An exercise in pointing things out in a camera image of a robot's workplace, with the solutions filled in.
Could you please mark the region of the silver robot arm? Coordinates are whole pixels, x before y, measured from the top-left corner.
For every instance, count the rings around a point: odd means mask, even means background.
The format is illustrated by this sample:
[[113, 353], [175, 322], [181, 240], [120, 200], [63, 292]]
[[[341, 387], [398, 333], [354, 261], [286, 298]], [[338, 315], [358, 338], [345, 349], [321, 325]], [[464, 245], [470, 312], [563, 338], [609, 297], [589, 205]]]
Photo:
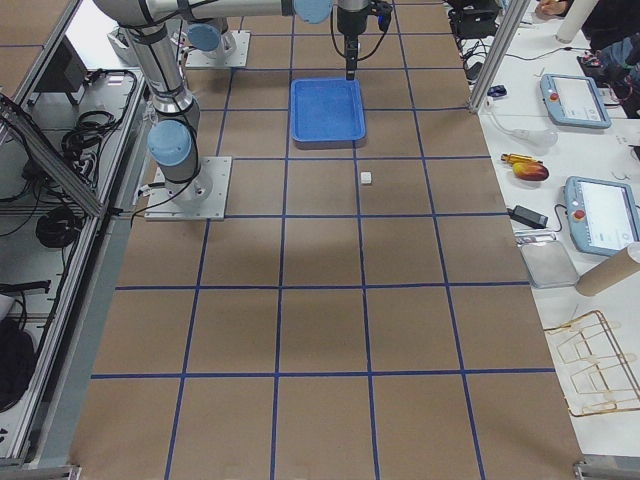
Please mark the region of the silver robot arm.
[[336, 51], [345, 60], [345, 79], [353, 81], [364, 60], [359, 55], [359, 36], [365, 33], [368, 19], [375, 17], [380, 31], [386, 33], [393, 12], [386, 1], [98, 1], [96, 6], [126, 31], [149, 81], [154, 108], [167, 118], [197, 106], [178, 62], [169, 58], [166, 22], [174, 17], [193, 25], [243, 16], [297, 16], [311, 24], [329, 20], [331, 31], [343, 35], [344, 47]]
[[211, 23], [191, 23], [187, 39], [192, 47], [212, 58], [228, 57], [237, 49], [233, 34]]

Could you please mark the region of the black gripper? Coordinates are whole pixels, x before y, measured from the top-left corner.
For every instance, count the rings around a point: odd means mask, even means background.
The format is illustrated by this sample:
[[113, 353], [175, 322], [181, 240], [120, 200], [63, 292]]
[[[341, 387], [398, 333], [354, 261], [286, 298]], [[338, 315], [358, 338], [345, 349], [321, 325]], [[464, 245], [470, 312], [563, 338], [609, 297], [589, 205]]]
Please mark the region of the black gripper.
[[355, 79], [359, 55], [358, 37], [366, 31], [370, 16], [377, 19], [379, 30], [386, 34], [391, 23], [391, 4], [378, 0], [337, 1], [337, 28], [344, 39], [345, 79], [348, 81]]

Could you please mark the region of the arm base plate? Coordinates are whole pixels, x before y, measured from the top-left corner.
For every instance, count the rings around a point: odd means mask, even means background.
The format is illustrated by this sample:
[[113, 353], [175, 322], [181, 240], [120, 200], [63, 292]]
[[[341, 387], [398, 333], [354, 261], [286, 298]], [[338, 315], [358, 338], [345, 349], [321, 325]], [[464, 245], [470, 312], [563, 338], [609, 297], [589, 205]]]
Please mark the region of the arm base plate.
[[232, 158], [200, 157], [200, 173], [187, 189], [174, 199], [180, 187], [169, 184], [169, 188], [151, 191], [151, 207], [143, 212], [148, 221], [196, 221], [225, 218], [228, 188], [232, 170]]
[[244, 68], [247, 64], [250, 42], [247, 30], [221, 33], [211, 25], [191, 25], [187, 39], [190, 42], [185, 50], [187, 69]]

